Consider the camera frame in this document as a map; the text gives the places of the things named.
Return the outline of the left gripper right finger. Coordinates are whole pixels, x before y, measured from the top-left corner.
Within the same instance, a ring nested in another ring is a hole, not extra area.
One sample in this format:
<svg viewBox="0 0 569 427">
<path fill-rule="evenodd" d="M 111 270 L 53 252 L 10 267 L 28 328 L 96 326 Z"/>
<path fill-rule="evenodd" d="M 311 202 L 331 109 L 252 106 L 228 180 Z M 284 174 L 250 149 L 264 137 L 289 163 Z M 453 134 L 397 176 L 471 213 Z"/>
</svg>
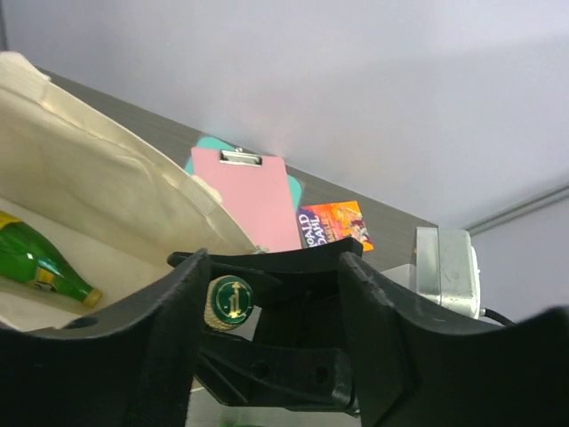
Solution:
<svg viewBox="0 0 569 427">
<path fill-rule="evenodd" d="M 565 426 L 568 310 L 512 326 L 462 316 L 354 254 L 341 311 L 365 426 Z"/>
</svg>

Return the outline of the canvas tote bag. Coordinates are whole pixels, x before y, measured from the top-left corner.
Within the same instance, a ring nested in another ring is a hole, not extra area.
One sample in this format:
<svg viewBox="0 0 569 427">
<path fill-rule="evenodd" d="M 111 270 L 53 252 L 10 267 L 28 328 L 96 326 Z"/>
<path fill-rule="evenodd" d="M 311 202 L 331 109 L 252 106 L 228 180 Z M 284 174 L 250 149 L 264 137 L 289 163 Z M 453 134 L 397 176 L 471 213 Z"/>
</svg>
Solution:
<svg viewBox="0 0 569 427">
<path fill-rule="evenodd" d="M 16 52 L 1 55 L 1 208 L 99 288 L 101 307 L 166 275 L 174 252 L 256 250 L 215 189 Z"/>
</svg>

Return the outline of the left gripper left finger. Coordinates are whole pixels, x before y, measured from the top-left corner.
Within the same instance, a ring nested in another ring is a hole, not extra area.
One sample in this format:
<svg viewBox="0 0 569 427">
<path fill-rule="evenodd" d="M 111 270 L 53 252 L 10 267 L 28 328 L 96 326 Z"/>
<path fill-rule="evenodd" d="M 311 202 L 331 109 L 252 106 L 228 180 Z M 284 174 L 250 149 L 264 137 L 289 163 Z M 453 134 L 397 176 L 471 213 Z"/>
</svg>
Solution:
<svg viewBox="0 0 569 427">
<path fill-rule="evenodd" d="M 1 331 L 3 426 L 183 426 L 211 260 L 61 329 Z"/>
</svg>

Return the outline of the green glass bottle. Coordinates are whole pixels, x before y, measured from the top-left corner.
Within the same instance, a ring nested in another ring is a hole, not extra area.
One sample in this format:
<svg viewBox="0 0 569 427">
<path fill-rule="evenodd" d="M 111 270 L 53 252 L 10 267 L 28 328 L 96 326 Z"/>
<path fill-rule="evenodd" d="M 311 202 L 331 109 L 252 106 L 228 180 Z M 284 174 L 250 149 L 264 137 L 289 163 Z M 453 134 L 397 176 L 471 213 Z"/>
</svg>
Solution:
<svg viewBox="0 0 569 427">
<path fill-rule="evenodd" d="M 213 330 L 230 331 L 245 323 L 253 308 L 251 286 L 238 276 L 221 276 L 208 286 L 204 322 Z"/>
<path fill-rule="evenodd" d="M 88 284 L 59 249 L 23 220 L 1 212 L 1 276 L 95 307 L 100 289 Z"/>
</svg>

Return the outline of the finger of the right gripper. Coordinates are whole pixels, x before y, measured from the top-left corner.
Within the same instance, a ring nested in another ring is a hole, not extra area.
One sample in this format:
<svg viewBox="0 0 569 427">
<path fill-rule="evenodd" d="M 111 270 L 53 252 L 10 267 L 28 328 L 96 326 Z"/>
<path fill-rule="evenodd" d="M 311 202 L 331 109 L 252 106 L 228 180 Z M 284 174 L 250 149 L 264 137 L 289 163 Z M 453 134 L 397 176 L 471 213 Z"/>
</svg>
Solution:
<svg viewBox="0 0 569 427">
<path fill-rule="evenodd" d="M 338 268 L 344 253 L 363 254 L 354 238 L 279 253 L 210 256 L 213 296 L 228 302 L 310 302 L 339 294 Z"/>
<path fill-rule="evenodd" d="M 336 348 L 277 347 L 204 332 L 197 380 L 228 407 L 356 407 L 349 356 Z"/>
</svg>

